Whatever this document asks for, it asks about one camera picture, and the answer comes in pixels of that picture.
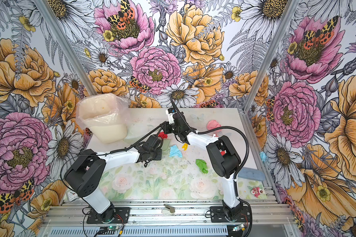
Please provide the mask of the green dustpan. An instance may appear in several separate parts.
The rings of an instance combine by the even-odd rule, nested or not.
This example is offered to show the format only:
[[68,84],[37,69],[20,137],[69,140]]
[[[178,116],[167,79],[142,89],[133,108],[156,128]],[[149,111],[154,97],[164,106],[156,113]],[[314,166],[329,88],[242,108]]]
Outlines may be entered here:
[[137,140],[136,142],[134,142],[133,144],[131,144],[130,146],[125,148],[125,151],[130,150],[131,148],[134,148],[136,145],[138,145],[140,142],[142,142],[144,139],[148,138],[150,135],[152,135],[154,132],[160,132],[161,130],[165,129],[167,127],[167,122],[164,122],[160,125],[158,125],[156,128],[152,129],[150,132],[148,132],[146,135],[144,135],[143,137],[141,137],[139,140]]

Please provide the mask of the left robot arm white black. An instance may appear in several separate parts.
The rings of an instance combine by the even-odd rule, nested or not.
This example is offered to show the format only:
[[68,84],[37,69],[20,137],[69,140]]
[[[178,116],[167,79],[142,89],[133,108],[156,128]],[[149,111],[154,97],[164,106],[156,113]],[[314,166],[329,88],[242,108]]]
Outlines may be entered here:
[[140,141],[127,148],[110,152],[97,153],[85,150],[71,165],[64,175],[64,180],[71,189],[100,215],[101,221],[108,223],[115,217],[112,202],[99,188],[104,173],[123,165],[143,163],[162,159],[163,140],[157,135],[150,135],[146,141]]

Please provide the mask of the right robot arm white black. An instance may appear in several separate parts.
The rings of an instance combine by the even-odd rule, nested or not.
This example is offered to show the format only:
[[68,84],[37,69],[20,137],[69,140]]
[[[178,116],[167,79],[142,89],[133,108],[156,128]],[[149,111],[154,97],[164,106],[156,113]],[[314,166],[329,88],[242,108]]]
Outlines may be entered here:
[[238,132],[248,145],[245,134],[231,126],[220,126],[208,131],[200,132],[189,126],[182,112],[168,110],[168,125],[164,132],[174,134],[182,142],[207,151],[211,165],[216,174],[222,178],[223,208],[227,214],[238,214],[243,209],[242,200],[237,190],[237,175],[249,156],[249,147],[246,147],[245,158],[241,159],[231,140],[223,135],[218,137],[215,132],[223,129]]

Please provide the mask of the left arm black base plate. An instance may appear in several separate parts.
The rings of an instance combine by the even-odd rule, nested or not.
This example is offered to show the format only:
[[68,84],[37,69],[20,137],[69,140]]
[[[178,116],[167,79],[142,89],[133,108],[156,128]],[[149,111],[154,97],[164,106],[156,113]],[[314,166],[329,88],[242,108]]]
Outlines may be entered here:
[[109,207],[99,214],[91,208],[87,217],[87,224],[127,224],[130,216],[129,207]]

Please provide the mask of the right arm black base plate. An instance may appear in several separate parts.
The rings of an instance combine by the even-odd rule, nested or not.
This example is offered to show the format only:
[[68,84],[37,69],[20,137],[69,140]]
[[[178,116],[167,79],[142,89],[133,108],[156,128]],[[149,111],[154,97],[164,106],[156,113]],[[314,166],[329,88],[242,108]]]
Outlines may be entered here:
[[210,207],[210,219],[212,223],[246,223],[251,221],[252,211],[248,206],[229,209],[223,206]]

